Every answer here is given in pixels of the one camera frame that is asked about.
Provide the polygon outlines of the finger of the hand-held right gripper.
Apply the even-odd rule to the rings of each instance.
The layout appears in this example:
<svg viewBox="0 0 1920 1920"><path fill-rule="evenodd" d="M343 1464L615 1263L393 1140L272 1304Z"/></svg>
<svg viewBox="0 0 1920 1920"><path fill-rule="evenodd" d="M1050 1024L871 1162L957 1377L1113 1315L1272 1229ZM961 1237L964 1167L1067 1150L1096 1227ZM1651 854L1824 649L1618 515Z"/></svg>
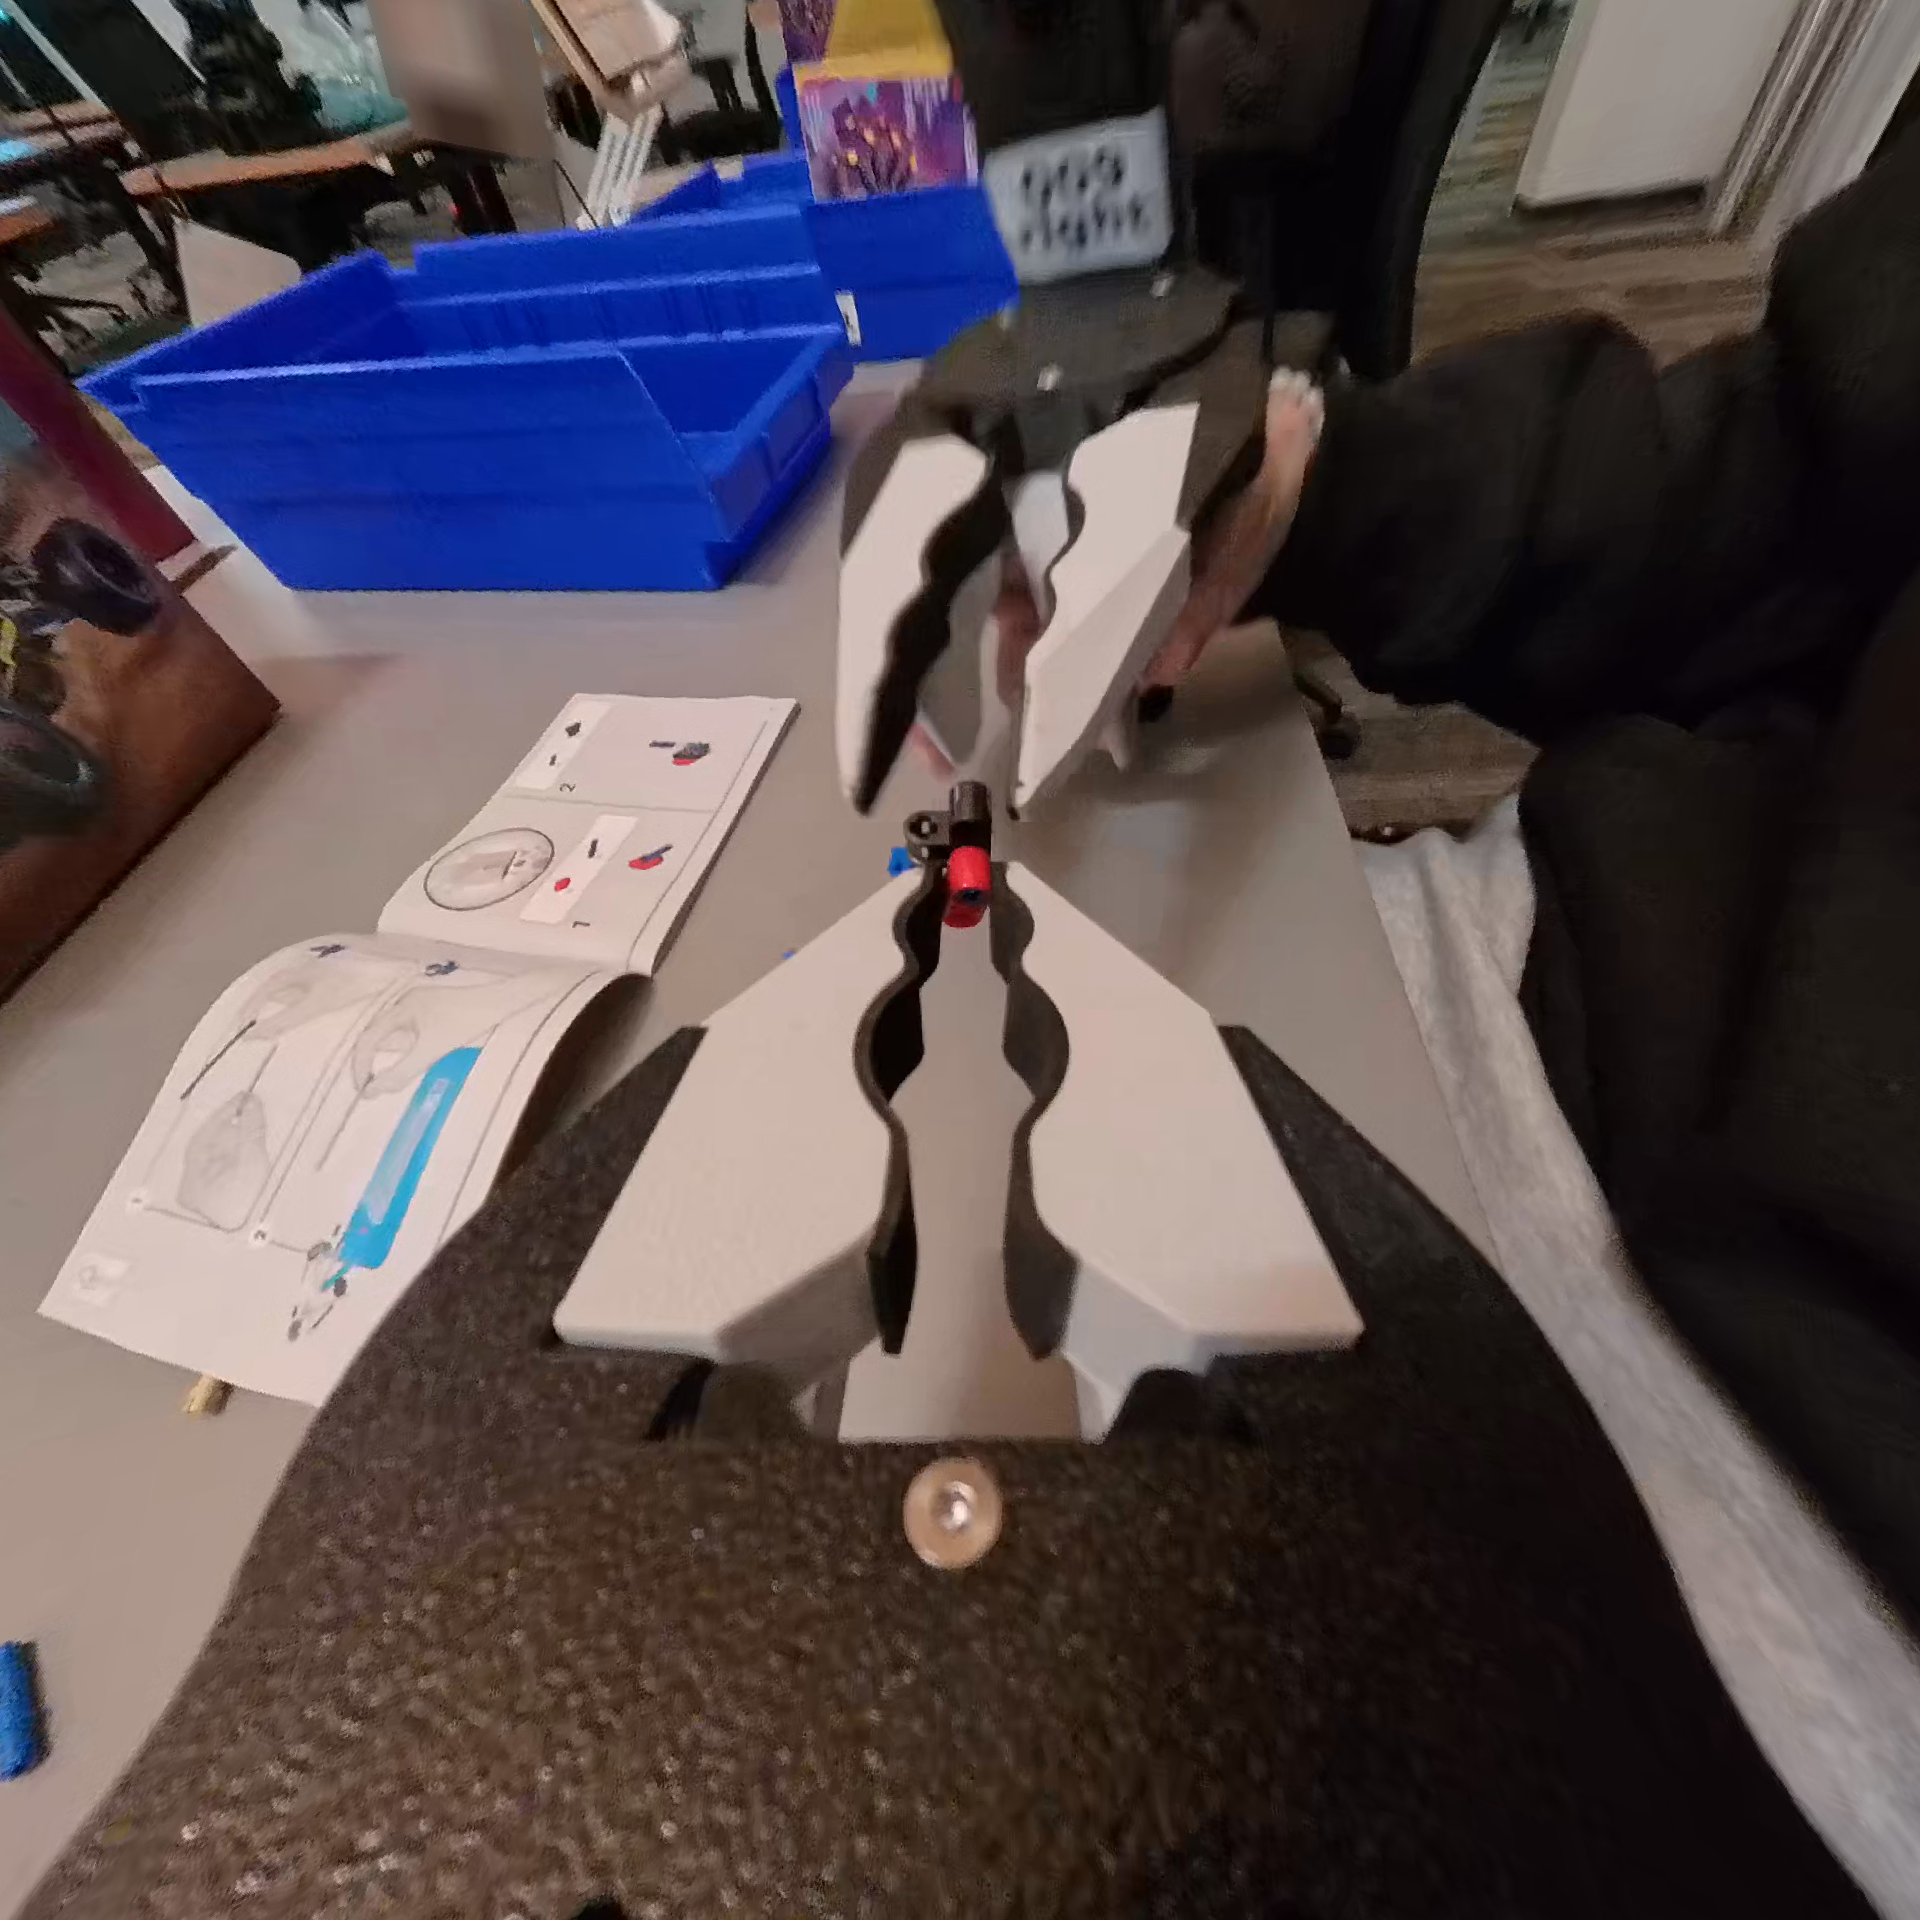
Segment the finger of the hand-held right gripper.
<svg viewBox="0 0 1920 1920"><path fill-rule="evenodd" d="M1181 499L1197 414L1194 400L1142 407L1067 461L1080 518L1022 664L1013 815L1040 810L1098 744L1188 598Z"/></svg>
<svg viewBox="0 0 1920 1920"><path fill-rule="evenodd" d="M875 433L848 472L836 574L831 741L866 815L919 731L973 755L1010 512L993 458L952 433Z"/></svg>

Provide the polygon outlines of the open instruction booklet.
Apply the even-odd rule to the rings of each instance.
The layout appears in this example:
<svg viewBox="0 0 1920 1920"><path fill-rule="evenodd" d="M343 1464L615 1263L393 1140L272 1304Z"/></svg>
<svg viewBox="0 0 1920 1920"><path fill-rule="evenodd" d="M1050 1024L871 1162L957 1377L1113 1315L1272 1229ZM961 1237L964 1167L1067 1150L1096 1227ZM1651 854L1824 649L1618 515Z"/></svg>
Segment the open instruction booklet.
<svg viewBox="0 0 1920 1920"><path fill-rule="evenodd" d="M490 1197L555 1055L649 978L789 699L578 693L367 932L235 977L37 1315L316 1409Z"/></svg>

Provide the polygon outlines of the purple lego box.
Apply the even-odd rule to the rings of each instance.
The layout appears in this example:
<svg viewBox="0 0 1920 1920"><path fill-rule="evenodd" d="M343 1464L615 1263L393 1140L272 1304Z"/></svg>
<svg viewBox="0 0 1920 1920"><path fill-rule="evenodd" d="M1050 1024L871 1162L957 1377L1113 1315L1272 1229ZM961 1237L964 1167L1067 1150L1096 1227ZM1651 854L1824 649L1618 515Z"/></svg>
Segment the purple lego box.
<svg viewBox="0 0 1920 1920"><path fill-rule="evenodd" d="M977 180L971 112L933 3L779 3L781 107L820 203Z"/></svg>

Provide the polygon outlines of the lego set box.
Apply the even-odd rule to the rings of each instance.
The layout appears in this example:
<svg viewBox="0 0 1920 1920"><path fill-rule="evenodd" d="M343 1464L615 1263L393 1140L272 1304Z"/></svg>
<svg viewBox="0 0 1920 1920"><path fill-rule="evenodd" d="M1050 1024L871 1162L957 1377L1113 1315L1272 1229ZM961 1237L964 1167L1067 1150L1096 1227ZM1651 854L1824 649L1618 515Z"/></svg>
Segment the lego set box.
<svg viewBox="0 0 1920 1920"><path fill-rule="evenodd" d="M2 997L275 726L268 685L9 407Z"/></svg>

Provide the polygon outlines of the wooden workbench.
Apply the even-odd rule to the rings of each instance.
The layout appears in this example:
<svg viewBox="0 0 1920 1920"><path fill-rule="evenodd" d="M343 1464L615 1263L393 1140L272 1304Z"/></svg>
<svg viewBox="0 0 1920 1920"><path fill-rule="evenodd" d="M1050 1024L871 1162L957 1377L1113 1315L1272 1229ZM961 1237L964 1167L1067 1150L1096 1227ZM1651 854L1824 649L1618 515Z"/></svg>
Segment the wooden workbench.
<svg viewBox="0 0 1920 1920"><path fill-rule="evenodd" d="M475 148L434 139L408 120L268 155L196 153L148 156L135 134L108 108L73 104L3 115L3 197L31 185L59 183L106 211L129 234L168 288L180 285L180 259L161 217L188 217L210 197L290 203L285 222L299 231L298 252L319 260L311 215L317 197L329 211L359 215L387 203L419 203L442 188L462 237L516 233L500 161Z"/></svg>

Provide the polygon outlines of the person's right forearm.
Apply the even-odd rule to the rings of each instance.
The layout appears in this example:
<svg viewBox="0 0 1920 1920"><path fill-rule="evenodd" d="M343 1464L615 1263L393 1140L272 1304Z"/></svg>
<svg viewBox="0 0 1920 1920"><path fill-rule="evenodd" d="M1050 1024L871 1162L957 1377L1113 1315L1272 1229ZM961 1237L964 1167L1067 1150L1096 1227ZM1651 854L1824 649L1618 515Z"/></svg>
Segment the person's right forearm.
<svg viewBox="0 0 1920 1920"><path fill-rule="evenodd" d="M1531 748L1831 719L1915 570L1915 318L1775 303L1660 368L1573 316L1348 387L1244 605Z"/></svg>

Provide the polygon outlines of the blue storage bin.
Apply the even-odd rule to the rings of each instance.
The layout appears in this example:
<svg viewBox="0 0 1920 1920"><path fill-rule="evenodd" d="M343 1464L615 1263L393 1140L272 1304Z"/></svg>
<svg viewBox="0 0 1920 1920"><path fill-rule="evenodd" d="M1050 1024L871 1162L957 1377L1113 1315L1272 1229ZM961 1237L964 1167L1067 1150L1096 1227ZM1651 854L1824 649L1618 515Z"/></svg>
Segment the blue storage bin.
<svg viewBox="0 0 1920 1920"><path fill-rule="evenodd" d="M293 590L709 592L850 377L776 215L357 252L81 391Z"/></svg>
<svg viewBox="0 0 1920 1920"><path fill-rule="evenodd" d="M804 155L712 161L632 213L668 219L797 215L827 281L853 363L919 363L1017 297L1017 279L984 186L919 186L817 201Z"/></svg>

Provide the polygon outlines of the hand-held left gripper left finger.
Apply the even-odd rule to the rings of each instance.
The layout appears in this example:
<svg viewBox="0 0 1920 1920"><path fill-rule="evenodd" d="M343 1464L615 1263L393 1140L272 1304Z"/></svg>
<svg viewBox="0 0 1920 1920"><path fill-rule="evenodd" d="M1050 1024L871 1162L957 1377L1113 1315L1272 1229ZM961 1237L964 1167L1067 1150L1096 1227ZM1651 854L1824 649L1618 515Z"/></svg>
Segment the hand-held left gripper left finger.
<svg viewBox="0 0 1920 1920"><path fill-rule="evenodd" d="M926 1053L944 880L888 879L700 1027L553 1311L585 1360L701 1364L770 1385L842 1439L853 1360L897 1357L919 1274L895 1099Z"/></svg>

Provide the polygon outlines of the grey lap cloth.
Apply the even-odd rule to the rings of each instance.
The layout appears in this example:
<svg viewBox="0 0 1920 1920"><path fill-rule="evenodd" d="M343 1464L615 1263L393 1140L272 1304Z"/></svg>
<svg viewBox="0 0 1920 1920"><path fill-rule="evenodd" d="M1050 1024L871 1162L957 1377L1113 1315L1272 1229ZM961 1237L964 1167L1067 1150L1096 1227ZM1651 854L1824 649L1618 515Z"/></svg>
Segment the grey lap cloth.
<svg viewBox="0 0 1920 1920"><path fill-rule="evenodd" d="M1805 1490L1656 1311L1549 1092L1520 985L1533 888L1518 805L1355 858L1494 1269L1634 1481L1748 1731L1879 1917L1918 1914L1918 1664Z"/></svg>

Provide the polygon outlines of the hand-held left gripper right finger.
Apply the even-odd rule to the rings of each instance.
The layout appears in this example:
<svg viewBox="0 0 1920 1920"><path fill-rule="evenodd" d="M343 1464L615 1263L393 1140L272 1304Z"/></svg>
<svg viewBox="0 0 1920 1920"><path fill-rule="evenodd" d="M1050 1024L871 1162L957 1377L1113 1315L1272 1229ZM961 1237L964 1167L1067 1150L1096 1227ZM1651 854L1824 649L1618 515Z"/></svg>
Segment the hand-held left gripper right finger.
<svg viewBox="0 0 1920 1920"><path fill-rule="evenodd" d="M1001 1269L1013 1330L1103 1440L1139 1381L1342 1352L1364 1322L1222 1028L1028 866L995 874L1001 1055L1025 1094Z"/></svg>

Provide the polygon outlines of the person's right hand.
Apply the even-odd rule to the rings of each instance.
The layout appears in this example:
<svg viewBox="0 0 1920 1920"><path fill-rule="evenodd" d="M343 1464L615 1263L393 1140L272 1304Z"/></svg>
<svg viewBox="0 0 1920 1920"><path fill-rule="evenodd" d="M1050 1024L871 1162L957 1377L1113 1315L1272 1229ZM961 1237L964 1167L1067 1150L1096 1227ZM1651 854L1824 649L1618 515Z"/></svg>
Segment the person's right hand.
<svg viewBox="0 0 1920 1920"><path fill-rule="evenodd" d="M1162 708L1212 643L1245 613L1297 517L1322 434L1315 395L1285 389L1267 392L1265 400L1259 469L1196 541L1188 598L1137 691L1142 712Z"/></svg>

